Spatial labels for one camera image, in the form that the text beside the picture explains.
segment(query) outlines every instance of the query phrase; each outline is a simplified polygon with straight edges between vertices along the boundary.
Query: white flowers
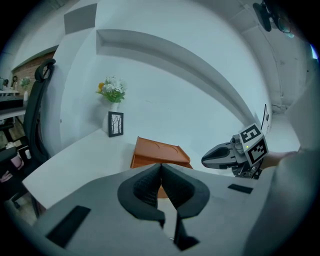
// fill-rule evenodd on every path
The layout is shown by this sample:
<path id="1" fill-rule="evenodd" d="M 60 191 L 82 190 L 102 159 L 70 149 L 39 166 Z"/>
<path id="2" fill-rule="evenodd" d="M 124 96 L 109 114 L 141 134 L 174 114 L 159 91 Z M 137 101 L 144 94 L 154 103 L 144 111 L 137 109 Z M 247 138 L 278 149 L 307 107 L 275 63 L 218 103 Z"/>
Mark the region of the white flowers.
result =
<path id="1" fill-rule="evenodd" d="M 97 94 L 103 95 L 108 101 L 120 103 L 125 99 L 127 83 L 115 76 L 107 76 L 104 82 L 98 85 Z"/>
<path id="2" fill-rule="evenodd" d="M 26 89 L 27 85 L 30 84 L 30 77 L 29 76 L 26 76 L 24 78 L 22 78 L 20 80 L 20 86 L 23 88 L 23 89 Z"/>
<path id="3" fill-rule="evenodd" d="M 107 76 L 102 87 L 102 91 L 105 93 L 111 93 L 112 91 L 124 93 L 126 89 L 126 82 L 122 79 L 117 79 L 115 76 Z"/>

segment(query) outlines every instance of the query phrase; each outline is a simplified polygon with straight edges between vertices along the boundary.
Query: black office chair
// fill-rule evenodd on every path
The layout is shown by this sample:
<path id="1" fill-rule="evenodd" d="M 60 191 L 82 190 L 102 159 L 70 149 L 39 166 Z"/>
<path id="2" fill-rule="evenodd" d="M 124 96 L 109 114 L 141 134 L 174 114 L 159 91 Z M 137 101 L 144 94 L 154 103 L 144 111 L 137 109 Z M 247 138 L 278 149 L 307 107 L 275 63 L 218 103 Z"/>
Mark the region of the black office chair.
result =
<path id="1" fill-rule="evenodd" d="M 23 130 L 27 138 L 31 159 L 28 160 L 23 157 L 25 160 L 24 166 L 20 170 L 17 170 L 10 161 L 17 155 L 17 149 L 12 147 L 0 152 L 0 177 L 2 177 L 6 171 L 9 171 L 12 174 L 12 177 L 9 180 L 0 183 L 1 200 L 6 201 L 11 198 L 11 201 L 16 208 L 19 207 L 16 200 L 28 192 L 23 186 L 22 180 L 49 159 L 49 154 L 46 151 L 41 138 L 39 110 L 43 94 L 52 77 L 55 63 L 56 61 L 53 58 L 47 59 L 34 73 L 36 81 L 34 82 L 30 93 L 23 120 Z M 37 202 L 33 197 L 31 198 L 35 214 L 38 217 L 39 212 Z"/>

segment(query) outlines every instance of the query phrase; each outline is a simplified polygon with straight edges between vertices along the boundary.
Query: picture frame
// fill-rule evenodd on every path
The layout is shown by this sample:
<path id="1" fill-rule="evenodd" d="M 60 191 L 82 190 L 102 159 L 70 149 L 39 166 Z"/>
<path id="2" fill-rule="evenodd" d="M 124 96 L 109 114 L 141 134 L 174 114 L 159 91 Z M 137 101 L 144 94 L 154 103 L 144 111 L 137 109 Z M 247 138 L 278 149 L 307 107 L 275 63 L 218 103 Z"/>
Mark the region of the picture frame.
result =
<path id="1" fill-rule="evenodd" d="M 264 113 L 263 113 L 261 129 L 260 129 L 264 134 L 264 136 L 267 135 L 268 129 L 269 129 L 269 114 L 268 114 L 267 104 L 264 104 Z"/>
<path id="2" fill-rule="evenodd" d="M 124 113 L 108 112 L 108 136 L 124 135 Z"/>

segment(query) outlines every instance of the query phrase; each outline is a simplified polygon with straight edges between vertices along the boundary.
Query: white wall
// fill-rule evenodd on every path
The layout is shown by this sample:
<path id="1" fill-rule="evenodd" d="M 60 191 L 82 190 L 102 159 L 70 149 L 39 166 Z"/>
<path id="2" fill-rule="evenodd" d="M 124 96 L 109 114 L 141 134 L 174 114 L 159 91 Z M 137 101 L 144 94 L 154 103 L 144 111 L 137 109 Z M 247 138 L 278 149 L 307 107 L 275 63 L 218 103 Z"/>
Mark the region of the white wall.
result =
<path id="1" fill-rule="evenodd" d="M 212 10 L 191 1 L 101 0 L 97 29 L 130 30 L 184 47 L 220 72 L 262 122 L 270 110 L 264 74 L 242 36 Z"/>
<path id="2" fill-rule="evenodd" d="M 109 104 L 95 90 L 106 75 L 116 75 L 128 83 L 125 100 L 118 109 L 124 113 L 126 141 L 135 145 L 140 136 L 179 145 L 197 170 L 216 173 L 202 166 L 202 156 L 217 144 L 229 141 L 243 127 L 231 112 L 197 86 L 157 67 L 98 55 L 86 68 L 86 79 L 77 83 L 81 93 L 68 100 L 65 91 L 62 99 L 60 131 L 64 142 L 68 138 L 76 141 L 101 128 Z"/>
<path id="3" fill-rule="evenodd" d="M 270 132 L 266 136 L 269 151 L 297 151 L 300 147 L 297 135 L 284 114 L 274 114 Z"/>
<path id="4" fill-rule="evenodd" d="M 73 5 L 67 12 L 72 12 L 74 10 L 77 10 L 79 8 L 88 6 L 88 5 L 92 5 L 92 4 L 96 4 L 98 3 L 100 0 L 80 0 L 78 1 L 75 5 Z"/>
<path id="5" fill-rule="evenodd" d="M 26 35 L 16 52 L 11 69 L 60 44 L 65 36 L 64 14 L 77 2 L 70 0 L 58 10 L 49 13 L 45 20 L 39 22 L 38 26 Z"/>
<path id="6" fill-rule="evenodd" d="M 51 156 L 62 150 L 60 111 L 65 83 L 77 52 L 92 28 L 68 34 L 63 37 L 53 58 L 56 60 L 54 72 L 41 103 L 41 132 L 44 145 Z"/>
<path id="7" fill-rule="evenodd" d="M 148 63 L 179 76 L 219 101 L 244 126 L 255 122 L 255 118 L 246 102 L 228 80 L 213 66 L 186 48 L 169 40 L 136 31 L 104 29 L 97 30 L 97 33 L 98 40 L 103 45 L 117 46 L 118 50 L 114 50 L 113 55 L 128 59 L 134 58 L 137 61 Z M 122 51 L 122 49 L 148 53 L 149 56 L 158 58 L 144 58 L 145 55 L 143 54 L 125 55 L 125 51 Z"/>
<path id="8" fill-rule="evenodd" d="M 23 35 L 21 33 L 13 34 L 0 53 L 0 77 L 8 79 L 10 85 L 12 65 L 22 41 Z"/>
<path id="9" fill-rule="evenodd" d="M 320 147 L 320 72 L 317 60 L 310 63 L 307 88 L 297 101 L 286 111 L 303 150 Z"/>
<path id="10" fill-rule="evenodd" d="M 57 58 L 58 66 L 72 43 L 77 44 L 68 69 L 60 69 L 67 76 L 65 84 L 58 78 L 52 80 L 45 96 L 50 101 L 43 111 L 47 120 L 45 144 L 51 147 L 51 155 L 101 127 L 108 106 L 95 90 L 108 75 L 117 75 L 129 84 L 119 111 L 125 113 L 125 133 L 132 143 L 141 136 L 176 144 L 200 159 L 243 126 L 197 83 L 126 56 L 97 55 L 97 29 L 132 30 L 173 42 L 218 70 L 258 121 L 262 121 L 265 104 L 270 106 L 263 74 L 246 43 L 227 22 L 200 5 L 190 1 L 101 0 L 95 24 L 80 43 L 69 37 L 72 34 L 66 35 L 68 43 L 57 49 L 61 58 Z M 52 96 L 50 90 L 59 91 L 59 96 Z M 202 127 L 195 121 L 202 122 Z"/>

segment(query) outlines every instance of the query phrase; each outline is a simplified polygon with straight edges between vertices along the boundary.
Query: white vase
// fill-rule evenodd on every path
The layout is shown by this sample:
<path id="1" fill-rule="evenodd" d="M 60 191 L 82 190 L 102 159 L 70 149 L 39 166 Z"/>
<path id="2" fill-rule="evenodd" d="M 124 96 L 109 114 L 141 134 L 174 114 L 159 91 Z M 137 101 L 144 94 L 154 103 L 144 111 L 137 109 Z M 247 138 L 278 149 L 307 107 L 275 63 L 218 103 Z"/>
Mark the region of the white vase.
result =
<path id="1" fill-rule="evenodd" d="M 103 119 L 103 122 L 102 122 L 102 130 L 106 134 L 109 133 L 109 126 L 108 126 L 108 123 L 109 123 L 109 111 L 117 112 L 118 111 L 118 106 L 119 106 L 119 103 L 112 102 L 111 106 L 110 106 L 110 109 L 106 112 L 106 114 L 104 116 L 104 119 Z"/>
<path id="2" fill-rule="evenodd" d="M 23 101 L 26 102 L 28 100 L 28 91 L 24 91 L 24 94 L 23 94 Z"/>

